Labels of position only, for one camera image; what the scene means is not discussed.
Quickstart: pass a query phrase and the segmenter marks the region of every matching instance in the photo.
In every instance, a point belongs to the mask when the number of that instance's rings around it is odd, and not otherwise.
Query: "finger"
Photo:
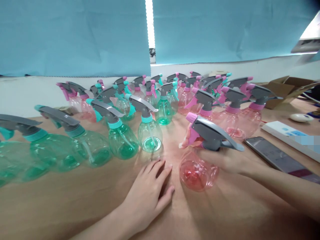
[[[156,178],[157,173],[159,172],[160,168],[164,165],[166,161],[160,161],[157,162],[153,168],[150,171],[150,174],[154,176],[154,178]]]
[[[154,166],[157,162],[159,162],[159,161],[160,161],[160,158],[157,159],[157,160],[155,160],[155,161],[151,161],[151,162],[147,165],[146,169],[144,170],[144,173],[149,173],[149,172],[151,171],[151,169],[153,168],[153,166]]]
[[[159,177],[157,178],[157,182],[161,187],[171,171],[172,171],[172,164],[170,164],[160,173]]]
[[[174,186],[170,186],[166,193],[159,199],[158,204],[156,206],[157,215],[160,214],[164,208],[171,202],[172,194],[174,192]]]

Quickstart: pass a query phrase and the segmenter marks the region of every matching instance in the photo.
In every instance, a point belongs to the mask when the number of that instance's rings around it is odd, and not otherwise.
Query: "spray nozzle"
[[[98,100],[87,99],[87,103],[93,107],[96,113],[97,122],[102,119],[102,116],[105,116],[109,123],[115,123],[119,121],[119,118],[124,116],[123,113],[119,112],[115,108]]]
[[[217,102],[218,105],[224,106],[224,104],[221,104],[214,96],[212,96],[208,92],[205,92],[195,87],[192,89],[192,92],[194,93],[194,96],[192,100],[185,106],[185,108],[190,108],[193,105],[196,105],[197,103],[202,103],[202,109],[204,111],[211,111],[212,107],[216,106],[213,105],[213,102]]]
[[[132,82],[134,83],[134,87],[138,88],[140,87],[139,84],[142,84],[142,85],[145,85],[146,82],[145,82],[145,79],[146,78],[146,75],[143,75],[141,77],[137,77],[135,78]]]
[[[282,97],[277,97],[271,90],[257,85],[251,90],[251,95],[256,99],[255,104],[258,105],[265,105],[267,101],[272,99],[283,99]]]
[[[67,101],[70,100],[70,97],[77,96],[77,92],[73,90],[67,83],[56,83],[56,85],[60,87]]]
[[[6,140],[13,137],[14,130],[21,132],[24,137],[40,131],[46,133],[43,129],[36,127],[41,123],[28,118],[0,114],[0,132]]]
[[[148,118],[151,116],[151,111],[152,112],[158,112],[159,110],[154,108],[150,103],[147,101],[131,95],[131,94],[126,94],[125,98],[135,107],[135,109],[139,112],[142,113],[143,118]]]
[[[86,92],[85,92],[86,89],[84,87],[82,87],[79,84],[74,83],[74,82],[66,82],[66,83],[69,84],[69,86],[72,89],[74,89],[76,92],[79,93],[81,99],[89,98],[88,94],[86,94]]]
[[[80,125],[80,121],[70,117],[60,110],[43,105],[36,105],[34,109],[40,112],[42,116],[49,118],[56,128],[60,128],[62,126],[69,137],[76,137],[85,131]]]
[[[220,147],[226,147],[243,152],[244,147],[236,143],[222,128],[209,120],[194,113],[188,113],[186,119],[191,123],[189,144],[198,137],[202,137],[202,147],[211,151],[218,151]]]

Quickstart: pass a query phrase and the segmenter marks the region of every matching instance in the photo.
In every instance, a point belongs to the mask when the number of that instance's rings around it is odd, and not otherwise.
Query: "green spray bottle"
[[[42,105],[36,105],[35,109],[42,116],[49,118],[56,128],[64,128],[66,134],[71,138],[73,150],[86,160],[87,166],[101,167],[109,162],[112,153],[106,137],[98,132],[85,130],[80,125],[80,121],[57,109]]]
[[[178,98],[178,92],[177,92],[177,86],[178,86],[178,78],[173,78],[168,80],[168,83],[173,83],[173,88],[168,91],[168,101],[171,104],[172,107],[172,114],[176,115],[179,108],[179,98]]]
[[[6,118],[11,128],[22,133],[30,142],[30,154],[45,163],[49,170],[67,172],[80,165],[82,157],[72,150],[70,138],[60,134],[51,134],[37,127],[41,122],[11,115]]]
[[[142,113],[142,122],[138,128],[138,140],[140,147],[149,153],[158,151],[162,146],[162,131],[160,125],[153,120],[152,112],[158,112],[147,101],[130,94],[125,96],[126,99],[135,107],[135,109]]]
[[[131,128],[122,123],[120,118],[124,114],[98,100],[88,99],[87,102],[95,110],[97,121],[100,121],[102,116],[107,118],[110,128],[109,144],[113,154],[123,160],[134,157],[138,153],[139,143]]]
[[[12,138],[14,130],[21,127],[15,123],[17,118],[16,116],[0,114],[0,133],[5,140]],[[41,122],[24,119],[29,124],[41,124]],[[45,163],[31,157],[29,143],[0,141],[0,187],[10,181],[29,182],[47,172],[48,168]]]
[[[163,84],[160,89],[160,100],[157,105],[158,112],[154,113],[157,123],[160,125],[168,125],[172,121],[173,108],[168,101],[167,92],[177,86],[177,82]]]

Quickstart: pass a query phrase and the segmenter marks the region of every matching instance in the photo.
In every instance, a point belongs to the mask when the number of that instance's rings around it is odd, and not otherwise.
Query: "plastic bottle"
[[[43,116],[50,118],[57,128],[64,128],[71,138],[73,150],[85,159],[87,166],[101,167],[112,157],[108,139],[98,132],[85,130],[78,120],[47,106],[37,105],[35,109]]]
[[[178,85],[178,78],[174,78],[171,80],[168,80],[168,83],[176,82],[177,84],[173,85],[173,88],[168,91],[167,99],[172,107],[172,114],[176,115],[179,108],[179,98],[178,98],[178,92],[177,92],[177,85]]]
[[[118,79],[117,81],[118,83],[113,85],[113,88],[116,90],[115,96],[118,98],[116,108],[119,112],[124,114],[121,120],[129,122],[135,117],[135,109],[127,100],[124,99],[124,93],[122,92],[125,91],[127,94],[130,94],[129,89],[127,88],[128,82],[122,81],[121,79]]]
[[[191,90],[191,85],[194,84],[196,81],[201,79],[201,76],[188,78],[186,82],[186,86],[184,87],[184,92],[181,94],[179,98],[178,104],[178,112],[182,115],[187,115],[190,109],[185,108],[192,100],[194,93]]]
[[[172,107],[167,99],[167,92],[172,90],[174,86],[177,86],[177,82],[171,82],[163,84],[158,89],[161,90],[160,100],[157,105],[158,112],[155,112],[155,118],[160,125],[168,125],[172,121]]]
[[[143,75],[141,77],[137,77],[135,78],[132,82],[134,83],[134,92],[133,92],[133,95],[134,96],[137,96],[139,98],[142,98],[144,99],[144,97],[146,96],[142,91],[141,91],[141,88],[140,88],[140,84],[142,85],[145,85],[146,82],[145,82],[145,79],[146,78],[146,75]]]
[[[81,98],[81,110],[82,110],[82,114],[80,116],[81,120],[88,120],[91,123],[95,123],[96,122],[96,117],[95,114],[93,112],[92,107],[87,104],[86,100],[89,98],[88,94],[86,94],[85,92],[85,88],[80,86],[77,83],[74,82],[67,82],[67,84],[76,92],[79,93],[80,98]]]
[[[0,114],[0,133],[5,140],[14,135],[14,116]],[[0,141],[0,187],[13,182],[29,182],[48,172],[47,165],[31,157],[30,144],[17,141]]]
[[[138,140],[140,147],[145,152],[153,153],[158,151],[162,146],[162,131],[159,124],[153,120],[151,111],[158,112],[151,104],[136,96],[127,94],[126,99],[142,113],[142,122],[138,128]]]
[[[213,122],[220,126],[231,137],[243,135],[243,133],[238,130],[238,113],[240,112],[240,105],[244,103],[243,99],[246,95],[228,87],[222,87],[222,92],[224,94],[219,97],[219,102],[224,103],[226,99],[229,99],[230,104],[227,106],[226,110],[217,113],[214,116]]]
[[[225,131],[214,123],[194,113],[188,113],[186,119],[191,123],[188,145],[197,138],[202,137],[201,147],[218,151],[221,147],[227,147],[238,151],[244,151],[241,144],[236,143]],[[194,152],[183,155],[179,167],[181,181],[191,190],[201,192],[213,186],[218,175],[218,167],[200,159]]]
[[[150,81],[146,82],[146,96],[144,98],[145,101],[147,101],[148,103],[150,103],[154,108],[157,107],[157,94],[156,94],[156,90],[155,90],[155,80],[151,79]]]
[[[56,83],[56,85],[60,87],[66,100],[69,102],[72,114],[81,113],[81,98],[77,96],[77,92],[67,83]]]
[[[30,142],[30,155],[40,160],[49,170],[67,172],[80,165],[83,158],[73,150],[71,139],[59,134],[50,134],[36,127],[41,122],[6,115],[12,128],[22,133]]]
[[[267,88],[255,86],[251,90],[251,95],[256,99],[249,107],[242,109],[239,116],[238,132],[243,134],[236,134],[233,137],[243,141],[250,138],[256,130],[258,130],[261,123],[261,111],[265,107],[266,102],[271,99],[282,99],[276,97],[275,94]]]
[[[123,160],[134,157],[138,153],[139,142],[131,128],[120,120],[124,114],[103,102],[91,99],[88,102],[93,106],[98,121],[102,116],[108,119],[109,145],[113,155]]]

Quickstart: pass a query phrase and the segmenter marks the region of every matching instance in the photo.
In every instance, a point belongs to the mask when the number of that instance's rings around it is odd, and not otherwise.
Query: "table surface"
[[[297,123],[288,119],[292,113],[316,109],[312,103],[295,99],[278,109],[263,110],[262,120],[279,120],[309,135],[320,135],[320,123]],[[42,117],[41,127],[51,133],[64,134]],[[139,116],[129,125],[137,132]],[[88,130],[107,134],[101,123],[82,125]],[[80,166],[67,173],[50,172],[23,184],[0,188],[0,239],[68,239],[97,222],[115,209],[126,197],[141,166],[161,155],[172,164],[169,183],[175,193],[170,204],[155,221],[132,239],[319,239],[317,224],[296,211],[275,194],[250,178],[220,171],[212,188],[193,192],[180,183],[179,164],[186,150],[178,148],[188,122],[177,114],[168,126],[161,126],[164,148],[151,156],[141,150],[133,159],[113,158],[106,165],[91,169]],[[320,164],[301,152],[258,130],[262,136],[320,175]],[[14,140],[23,141],[16,133]],[[240,153],[250,161],[263,162],[245,146]]]

